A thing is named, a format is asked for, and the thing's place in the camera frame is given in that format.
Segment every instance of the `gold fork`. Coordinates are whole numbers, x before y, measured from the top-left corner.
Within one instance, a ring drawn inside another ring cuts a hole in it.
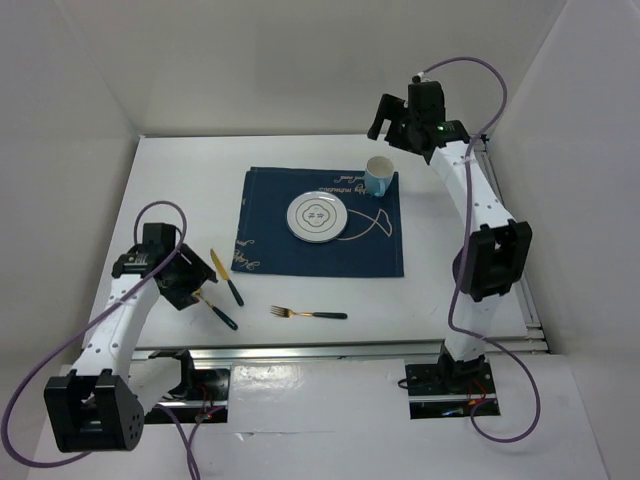
[[[271,305],[271,313],[276,317],[291,318],[294,315],[301,315],[303,317],[320,317],[320,318],[336,318],[339,320],[346,320],[346,313],[334,313],[334,312],[294,312],[290,308],[276,307]]]

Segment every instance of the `white table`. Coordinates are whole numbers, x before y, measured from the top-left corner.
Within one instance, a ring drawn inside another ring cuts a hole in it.
[[[132,245],[133,222],[158,199],[178,203],[188,217],[187,243],[203,259],[215,248],[229,267],[245,172],[251,166],[362,169],[374,155],[390,157],[400,175],[404,278],[312,278],[230,272],[246,305],[236,305],[224,283],[205,289],[240,326],[232,331],[204,305],[177,312],[162,299],[151,311],[138,348],[304,345],[440,340],[453,290],[451,264],[462,244],[462,221],[436,174],[416,155],[364,135],[149,138],[135,156],[92,317],[106,303],[110,272]],[[169,207],[144,221],[180,224]],[[505,296],[491,334],[522,337],[530,321],[519,287]],[[347,312],[347,321],[269,314],[270,305]]]
[[[236,366],[229,422],[203,426],[194,455],[203,480],[606,480],[565,359],[522,360],[538,381],[542,416],[537,430],[516,444],[482,439],[468,418],[410,420],[407,393],[396,385],[402,360],[340,360]],[[534,400],[515,362],[502,356],[491,363],[501,416],[478,423],[506,438],[530,424]],[[35,458],[62,458],[49,422]],[[93,453],[63,468],[29,472],[29,480],[87,478],[188,478],[175,427],[145,426],[133,452]]]

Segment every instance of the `gold knife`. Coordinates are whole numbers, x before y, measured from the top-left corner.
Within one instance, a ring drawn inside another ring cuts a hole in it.
[[[218,269],[218,273],[220,274],[222,279],[226,280],[227,283],[229,284],[229,288],[231,289],[231,293],[233,293],[233,298],[235,298],[236,302],[238,302],[238,305],[240,305],[242,307],[244,305],[244,300],[242,300],[242,297],[240,296],[240,292],[238,292],[238,289],[236,288],[236,286],[229,279],[229,274],[227,273],[227,271],[222,266],[222,262],[220,261],[220,259],[216,255],[216,252],[214,252],[213,248],[212,248],[211,250],[209,250],[209,253],[211,254],[211,260],[213,260],[214,265]]]

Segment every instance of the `black handle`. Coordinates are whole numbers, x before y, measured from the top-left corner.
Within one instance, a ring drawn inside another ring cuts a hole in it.
[[[229,328],[231,330],[237,330],[238,329],[238,324],[236,322],[234,322],[233,320],[231,320],[226,313],[224,313],[222,310],[220,310],[218,307],[213,307],[213,311],[216,312],[216,315],[218,315],[222,321],[224,323],[226,323]]]
[[[339,320],[346,320],[348,315],[346,313],[332,313],[332,312],[313,312],[314,317],[320,318],[337,318]]]
[[[236,288],[236,286],[233,284],[231,280],[227,281],[227,283],[229,284],[231,293],[233,293],[233,298],[235,298],[236,302],[238,302],[238,305],[242,307],[244,305],[244,300],[242,300],[242,297],[240,296],[240,292],[238,292],[238,289]]]

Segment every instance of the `knife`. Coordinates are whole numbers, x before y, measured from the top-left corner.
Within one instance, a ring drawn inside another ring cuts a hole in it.
[[[238,305],[240,305],[242,307],[244,305],[244,300],[242,300],[242,297],[240,296],[240,292],[238,292],[238,289],[236,288],[236,286],[229,279],[229,274],[227,273],[227,271],[222,266],[222,262],[220,261],[220,259],[216,255],[216,252],[214,252],[213,248],[212,248],[211,250],[209,250],[209,253],[211,254],[211,260],[213,260],[214,265],[218,269],[218,273],[220,274],[222,279],[226,280],[227,283],[229,284],[229,288],[231,289],[231,293],[233,293],[233,298],[235,298],[236,302],[238,302]]]
[[[220,310],[218,307],[216,307],[213,303],[211,303],[209,300],[204,298],[202,296],[202,291],[201,290],[198,290],[198,291],[194,292],[193,296],[199,298],[204,303],[206,303],[209,306],[209,308],[211,310],[213,310],[213,312],[216,315],[218,315],[218,317],[220,317],[220,320],[222,320],[224,323],[226,323],[227,326],[231,330],[237,330],[238,329],[238,324],[236,322],[234,322],[233,320],[231,320],[231,318],[229,318],[229,316],[226,313],[224,313],[222,310]]]

